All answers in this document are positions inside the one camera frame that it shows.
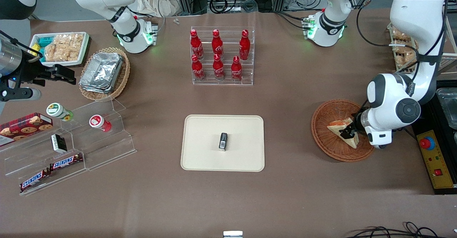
acrylic display rack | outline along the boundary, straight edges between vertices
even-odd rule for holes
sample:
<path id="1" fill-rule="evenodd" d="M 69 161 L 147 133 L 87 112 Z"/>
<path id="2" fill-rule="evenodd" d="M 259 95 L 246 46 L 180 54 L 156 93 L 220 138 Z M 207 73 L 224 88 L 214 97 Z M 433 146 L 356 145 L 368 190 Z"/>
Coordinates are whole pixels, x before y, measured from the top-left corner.
<path id="1" fill-rule="evenodd" d="M 200 60 L 203 65 L 203 69 L 206 75 L 206 79 L 203 81 L 198 81 L 195 79 L 195 76 L 192 72 L 192 82 L 194 85 L 240 85 L 247 86 L 253 85 L 254 80 L 254 44 L 255 44 L 255 31 L 254 27 L 199 27 L 193 26 L 191 29 L 195 29 L 199 38 L 201 40 L 204 56 Z M 224 58 L 222 62 L 224 63 L 224 72 L 225 79 L 218 81 L 215 78 L 214 70 L 212 68 L 212 63 L 214 62 L 214 54 L 212 52 L 212 31 L 214 29 L 219 30 L 220 38 L 224 43 Z M 249 57 L 246 61 L 240 61 L 242 66 L 242 79 L 241 81 L 232 80 L 232 72 L 230 67 L 233 63 L 233 57 L 235 55 L 240 55 L 240 39 L 241 32 L 243 29 L 249 31 L 249 40 L 251 42 L 251 47 L 249 51 Z M 191 46 L 189 46 L 191 56 L 193 54 Z M 189 69 L 192 64 L 191 58 L 189 57 Z"/>
<path id="2" fill-rule="evenodd" d="M 119 114 L 124 109 L 116 99 L 107 97 L 73 110 L 74 117 L 71 121 L 54 118 L 53 129 L 34 134 L 0 150 L 0 154 L 5 157 L 5 175 L 18 180 L 19 193 L 19 184 L 49 167 L 49 164 L 82 153 L 83 162 L 59 168 L 20 193 L 31 194 L 136 152 L 132 136 L 124 130 Z M 112 124 L 109 132 L 90 127 L 89 119 L 95 114 L 102 115 Z M 52 149 L 53 134 L 65 138 L 67 153 L 60 154 Z"/>

cookie box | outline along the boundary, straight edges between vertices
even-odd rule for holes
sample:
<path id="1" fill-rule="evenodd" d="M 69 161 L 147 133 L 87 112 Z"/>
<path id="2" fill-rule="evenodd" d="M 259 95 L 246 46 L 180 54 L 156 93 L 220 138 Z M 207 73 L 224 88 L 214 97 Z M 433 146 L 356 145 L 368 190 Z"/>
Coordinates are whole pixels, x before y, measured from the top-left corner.
<path id="1" fill-rule="evenodd" d="M 32 113 L 0 126 L 0 147 L 52 128 L 52 120 L 43 114 Z"/>

white jar lid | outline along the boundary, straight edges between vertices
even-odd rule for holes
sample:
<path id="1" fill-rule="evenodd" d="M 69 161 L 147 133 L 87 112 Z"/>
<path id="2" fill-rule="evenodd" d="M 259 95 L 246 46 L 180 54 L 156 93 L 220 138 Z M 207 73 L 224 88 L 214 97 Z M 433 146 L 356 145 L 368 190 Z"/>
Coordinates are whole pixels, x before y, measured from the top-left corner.
<path id="1" fill-rule="evenodd" d="M 93 128 L 100 128 L 101 126 L 103 126 L 104 122 L 105 119 L 103 119 L 103 117 L 100 115 L 93 115 L 89 120 L 89 124 Z"/>
<path id="2" fill-rule="evenodd" d="M 62 105 L 60 105 L 60 103 L 51 103 L 47 108 L 46 108 L 46 113 L 52 117 L 57 117 L 59 116 L 60 114 L 62 114 L 62 112 L 64 111 L 64 108 L 62 107 Z"/>

small jar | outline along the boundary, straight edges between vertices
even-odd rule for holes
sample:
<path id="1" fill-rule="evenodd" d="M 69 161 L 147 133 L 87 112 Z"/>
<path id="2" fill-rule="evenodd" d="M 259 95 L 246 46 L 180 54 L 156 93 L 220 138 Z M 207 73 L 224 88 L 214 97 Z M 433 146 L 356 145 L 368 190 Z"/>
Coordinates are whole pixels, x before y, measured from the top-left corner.
<path id="1" fill-rule="evenodd" d="M 90 126 L 101 131 L 108 132 L 111 130 L 111 123 L 100 115 L 93 115 L 89 120 Z"/>
<path id="2" fill-rule="evenodd" d="M 46 113 L 52 117 L 61 119 L 62 121 L 70 121 L 73 118 L 73 112 L 64 108 L 60 103 L 51 103 Z"/>

wicker basket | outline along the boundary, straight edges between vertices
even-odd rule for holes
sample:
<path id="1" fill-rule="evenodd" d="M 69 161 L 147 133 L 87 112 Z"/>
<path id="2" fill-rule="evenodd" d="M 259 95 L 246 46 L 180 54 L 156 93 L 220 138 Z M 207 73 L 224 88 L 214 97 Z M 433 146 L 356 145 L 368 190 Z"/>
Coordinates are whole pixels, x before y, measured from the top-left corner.
<path id="1" fill-rule="evenodd" d="M 125 53 L 118 48 L 112 48 L 112 47 L 105 48 L 105 49 L 99 50 L 96 53 L 99 53 L 99 52 L 117 53 L 123 57 L 121 70 L 119 71 L 119 75 L 117 76 L 116 84 L 114 85 L 114 91 L 112 93 L 95 93 L 95 92 L 86 91 L 81 86 L 80 86 L 80 91 L 84 95 L 85 98 L 88 98 L 91 100 L 100 100 L 100 99 L 106 98 L 108 96 L 111 96 L 112 98 L 116 98 L 121 94 L 122 90 L 124 90 L 124 87 L 127 84 L 127 79 L 129 78 L 129 74 L 130 74 L 129 59 L 127 58 L 127 55 L 125 55 Z M 90 56 L 90 58 L 86 61 L 86 64 L 84 65 L 84 69 L 83 69 L 81 76 L 84 75 L 84 72 L 86 71 L 90 60 L 94 57 L 94 55 L 96 53 L 94 53 L 92 56 Z"/>
<path id="2" fill-rule="evenodd" d="M 349 100 L 330 100 L 316 109 L 311 119 L 311 131 L 323 152 L 344 162 L 360 161 L 371 155 L 374 147 L 367 137 L 359 134 L 360 141 L 354 149 L 327 128 L 330 122 L 351 117 L 359 109 L 360 105 Z"/>

